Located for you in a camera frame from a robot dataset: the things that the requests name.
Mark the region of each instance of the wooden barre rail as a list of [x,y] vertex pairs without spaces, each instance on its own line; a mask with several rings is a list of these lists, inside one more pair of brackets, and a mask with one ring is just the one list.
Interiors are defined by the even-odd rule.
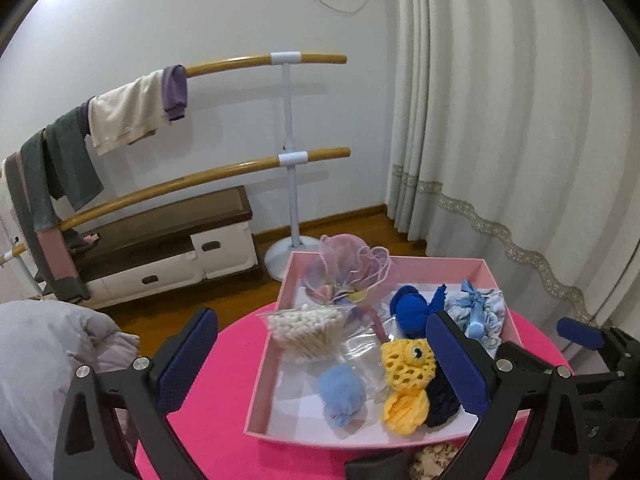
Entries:
[[[302,52],[300,63],[331,63],[345,64],[347,57],[344,54],[321,54],[315,52]],[[248,68],[250,66],[263,66],[273,64],[271,54],[260,54],[259,56],[236,57],[233,59],[221,59],[200,65],[191,65],[186,68],[187,77],[213,74],[214,72],[224,72],[236,68]]]
[[[308,161],[316,162],[318,160],[331,160],[332,158],[345,158],[351,155],[349,148],[321,148],[319,150],[310,150],[307,152]],[[144,202],[156,196],[166,195],[174,191],[180,191],[188,187],[198,186],[199,184],[206,184],[207,182],[213,182],[215,180],[222,180],[230,176],[238,176],[247,173],[253,173],[255,171],[270,170],[272,168],[280,167],[280,159],[277,155],[266,156],[265,158],[258,158],[255,160],[248,160],[247,162],[238,162],[236,164],[229,164],[228,166],[220,166],[219,168],[212,168],[211,170],[200,171],[187,176],[181,176],[155,184],[154,186],[145,187],[133,193],[129,193],[125,196],[109,200],[104,204],[97,205],[91,209],[87,209],[77,215],[73,215],[67,218],[65,221],[60,222],[58,225],[60,231],[66,231],[79,225],[82,225],[96,218],[100,218],[108,213],[113,213],[130,205]],[[26,251],[24,243],[16,245],[12,250],[13,256],[18,256]],[[0,256],[0,265],[4,265],[7,260]]]

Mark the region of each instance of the gray towel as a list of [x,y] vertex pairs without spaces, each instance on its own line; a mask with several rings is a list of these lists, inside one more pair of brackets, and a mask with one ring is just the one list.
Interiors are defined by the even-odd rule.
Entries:
[[44,147],[42,135],[35,134],[20,148],[24,181],[27,187],[27,200],[31,210],[34,231],[43,231],[58,227],[58,217],[51,203],[47,171],[44,163]]
[[59,117],[45,128],[46,150],[57,179],[49,182],[49,191],[55,199],[66,195],[74,211],[78,211],[104,187],[95,173],[82,137],[81,107]]

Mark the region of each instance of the wooden baseboard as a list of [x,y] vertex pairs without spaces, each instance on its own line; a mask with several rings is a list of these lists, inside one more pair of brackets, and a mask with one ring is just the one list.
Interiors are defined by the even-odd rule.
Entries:
[[[317,227],[322,227],[323,225],[331,224],[333,222],[353,220],[356,218],[366,218],[368,216],[373,216],[380,213],[386,213],[385,204],[363,207],[362,209],[324,216],[322,218],[316,218],[315,220],[306,220],[304,222],[300,222],[300,233],[305,234],[305,230],[315,229]],[[275,229],[269,229],[267,231],[261,231],[254,234],[254,241],[256,244],[276,242],[277,240],[286,238],[290,234],[290,227],[288,225],[285,225],[283,227],[276,227]]]

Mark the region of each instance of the beige towel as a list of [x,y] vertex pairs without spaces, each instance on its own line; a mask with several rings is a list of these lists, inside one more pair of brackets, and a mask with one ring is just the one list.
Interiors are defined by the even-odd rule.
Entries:
[[169,124],[162,107],[162,70],[89,101],[89,128],[98,155]]

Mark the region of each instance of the cotton swab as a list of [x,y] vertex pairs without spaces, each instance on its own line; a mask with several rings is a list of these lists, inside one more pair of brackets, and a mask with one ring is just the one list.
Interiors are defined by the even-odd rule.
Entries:
[[301,360],[326,359],[340,344],[346,310],[336,306],[283,309],[264,315],[277,343]]

